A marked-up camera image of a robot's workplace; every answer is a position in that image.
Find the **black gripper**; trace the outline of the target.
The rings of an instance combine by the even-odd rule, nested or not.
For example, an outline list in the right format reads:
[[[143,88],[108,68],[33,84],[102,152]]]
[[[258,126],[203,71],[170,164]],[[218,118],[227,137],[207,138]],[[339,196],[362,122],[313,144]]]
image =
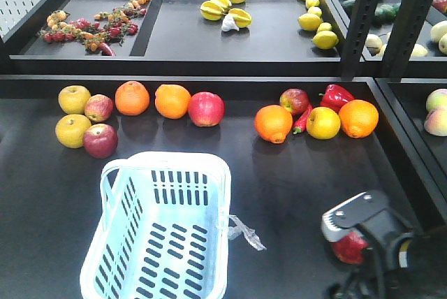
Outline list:
[[[400,268],[400,247],[415,236],[415,231],[401,214],[388,206],[389,198],[382,191],[356,194],[323,213],[322,234],[328,242],[337,242],[356,227],[372,247],[377,272],[396,270]]]

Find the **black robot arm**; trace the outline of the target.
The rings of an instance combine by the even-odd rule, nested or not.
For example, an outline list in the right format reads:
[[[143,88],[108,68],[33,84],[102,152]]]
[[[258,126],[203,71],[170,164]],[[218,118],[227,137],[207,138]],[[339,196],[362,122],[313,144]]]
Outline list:
[[[419,233],[379,190],[326,211],[321,231],[334,255],[351,265],[328,298],[445,298],[446,227]]]

